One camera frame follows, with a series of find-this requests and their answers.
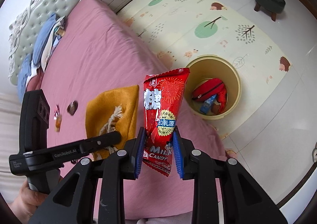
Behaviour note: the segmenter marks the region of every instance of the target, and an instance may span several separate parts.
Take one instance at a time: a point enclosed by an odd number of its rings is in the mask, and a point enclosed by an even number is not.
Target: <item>stool leg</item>
[[[275,20],[276,20],[276,13],[273,13],[273,12],[272,12],[272,14],[271,14],[271,19],[275,22]]]
[[[259,10],[260,10],[260,7],[261,7],[261,5],[258,4],[258,3],[256,3],[256,6],[254,7],[254,10],[255,10],[255,11],[259,11]]]

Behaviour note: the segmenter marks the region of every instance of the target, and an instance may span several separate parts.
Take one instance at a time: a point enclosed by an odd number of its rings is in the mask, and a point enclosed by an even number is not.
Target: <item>green stool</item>
[[[260,7],[266,8],[270,11],[271,19],[273,21],[276,20],[276,14],[279,14],[283,11],[285,7],[285,0],[255,0],[256,6],[254,8],[255,11],[259,11]]]

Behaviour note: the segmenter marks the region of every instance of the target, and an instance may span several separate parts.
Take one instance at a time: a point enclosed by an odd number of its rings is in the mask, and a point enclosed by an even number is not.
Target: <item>pink bedsheet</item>
[[[137,131],[143,126],[143,81],[147,74],[166,68],[147,46],[129,30],[110,8],[98,0],[82,0],[68,18],[66,34],[54,51],[41,88],[51,108],[48,146],[86,138],[87,102],[114,88],[140,86]],[[78,101],[74,116],[66,112]],[[53,109],[59,104],[63,115],[59,133],[54,131]],[[207,125],[183,100],[177,125],[184,138],[213,158],[226,160],[224,147],[212,127]],[[66,163],[63,176],[73,167]],[[124,181],[126,219],[172,216],[192,210],[193,181],[182,181],[173,163],[167,178],[142,164],[137,181]]]

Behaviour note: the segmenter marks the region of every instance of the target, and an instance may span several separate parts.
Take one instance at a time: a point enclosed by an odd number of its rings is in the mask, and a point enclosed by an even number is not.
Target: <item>red candy package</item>
[[[188,75],[189,68],[180,68],[148,75],[144,81],[143,162],[165,176],[172,168],[172,136]]]

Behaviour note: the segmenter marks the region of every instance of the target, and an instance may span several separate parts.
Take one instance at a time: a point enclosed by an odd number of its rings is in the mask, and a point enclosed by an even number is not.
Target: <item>plastic container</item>
[[[241,80],[236,69],[229,62],[216,55],[199,57],[190,62],[187,67],[189,67],[191,73],[185,87],[184,97],[193,112],[206,120],[222,119],[232,112],[241,97]],[[199,111],[202,103],[193,101],[191,93],[198,86],[212,78],[220,78],[226,85],[227,104],[222,114],[213,115],[212,112],[209,112],[204,115]]]

